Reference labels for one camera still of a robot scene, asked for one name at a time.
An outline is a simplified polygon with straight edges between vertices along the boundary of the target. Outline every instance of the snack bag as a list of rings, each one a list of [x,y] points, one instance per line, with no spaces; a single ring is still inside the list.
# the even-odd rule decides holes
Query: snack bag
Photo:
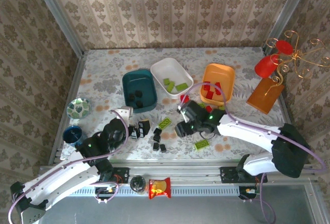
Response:
[[[171,198],[170,178],[164,180],[149,180],[149,199],[153,199],[154,197],[161,195]]]

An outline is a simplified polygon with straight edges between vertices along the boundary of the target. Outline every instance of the floral tablecloth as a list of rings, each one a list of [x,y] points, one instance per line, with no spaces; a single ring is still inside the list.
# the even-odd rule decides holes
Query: floral tablecloth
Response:
[[[91,136],[115,117],[112,108],[125,105],[122,77],[125,73],[138,69],[150,69],[151,65],[166,57],[175,58],[193,77],[195,83],[202,80],[205,67],[210,63],[219,63],[235,69],[234,93],[228,103],[229,110],[237,117],[260,124],[283,125],[282,111],[278,101],[268,115],[261,113],[246,103],[261,78],[254,72],[263,53],[259,47],[230,48],[193,48],[193,49],[125,49],[89,51],[85,69],[81,77],[78,97],[91,101],[92,111],[81,120],[71,120],[70,125],[79,125]],[[149,119],[151,130],[144,138],[129,139],[113,159],[239,159],[244,154],[257,154],[262,148],[237,138],[215,136],[210,139],[210,146],[197,151],[194,143],[202,140],[199,134],[179,138],[174,127],[183,120],[176,112],[179,100],[171,100],[155,81],[158,102],[149,112],[134,114],[130,122]],[[199,89],[193,91],[190,99],[201,102]],[[166,145],[167,153],[154,152],[152,145],[153,130],[164,119],[172,120],[161,134],[161,143]],[[63,145],[61,159],[67,158],[74,148]]]

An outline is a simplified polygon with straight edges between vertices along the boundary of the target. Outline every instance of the red block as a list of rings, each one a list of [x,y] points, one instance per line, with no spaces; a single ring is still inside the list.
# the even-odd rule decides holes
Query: red block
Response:
[[[205,91],[209,91],[209,90],[210,90],[210,86],[208,86],[208,85],[204,85],[203,89],[204,89]]]
[[[213,94],[214,94],[213,91],[208,91],[207,94],[206,94],[206,98],[207,99],[212,99],[213,98]]]
[[[184,98],[184,94],[182,94],[181,96],[180,96],[180,99],[181,99],[181,102],[182,102],[182,99]],[[185,101],[184,101],[184,103],[187,103],[188,101],[189,101],[190,99],[189,99],[189,96],[187,95],[186,97],[185,97]]]
[[[216,82],[216,86],[221,88],[220,82]],[[221,91],[219,91],[217,88],[216,88],[216,95],[221,95]]]
[[[209,106],[209,105],[208,105],[208,106],[206,106],[206,107],[205,107],[205,109],[206,109],[206,110],[207,110],[207,112],[209,112],[209,113],[211,113],[211,111],[212,111],[212,107],[211,107],[211,106]]]

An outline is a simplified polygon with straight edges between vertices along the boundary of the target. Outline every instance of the black block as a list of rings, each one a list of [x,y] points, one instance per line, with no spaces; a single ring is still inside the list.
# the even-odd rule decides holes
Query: black block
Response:
[[[154,135],[154,141],[160,143],[160,135]]]
[[[134,140],[137,140],[140,137],[139,129],[136,127],[133,129],[133,132],[131,133],[130,137]]]
[[[131,134],[134,132],[134,126],[133,125],[130,125],[130,126],[128,126],[128,134],[129,134],[129,136],[131,136]]]
[[[134,101],[134,99],[135,99],[134,94],[133,94],[133,93],[130,93],[130,94],[128,95],[128,100],[130,100],[130,101]]]
[[[154,130],[154,134],[155,134],[155,135],[160,135],[161,132],[162,132],[162,130],[159,129],[159,128],[156,128],[156,129]]]
[[[150,130],[150,122],[149,120],[143,120],[143,121],[139,121],[139,129],[143,130],[143,135],[141,135],[142,137],[146,136],[149,133]]]
[[[137,96],[138,98],[141,98],[142,97],[142,91],[135,91],[135,96]]]
[[[138,101],[136,101],[136,106],[138,108],[142,108],[143,107],[143,103],[140,100],[138,100]]]
[[[165,144],[160,144],[160,149],[161,149],[161,152],[162,153],[166,153],[167,152],[166,147],[165,147]]]
[[[154,143],[154,147],[153,147],[154,151],[158,151],[159,150],[159,143]]]

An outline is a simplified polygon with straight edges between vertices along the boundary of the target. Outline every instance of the red cup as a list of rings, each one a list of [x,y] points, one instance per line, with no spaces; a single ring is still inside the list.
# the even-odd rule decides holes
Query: red cup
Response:
[[[293,53],[293,47],[290,43],[284,40],[279,40],[276,42],[276,48],[279,52],[285,55],[291,55]]]
[[[268,55],[254,67],[254,71],[261,78],[268,78],[277,68],[278,55]]]

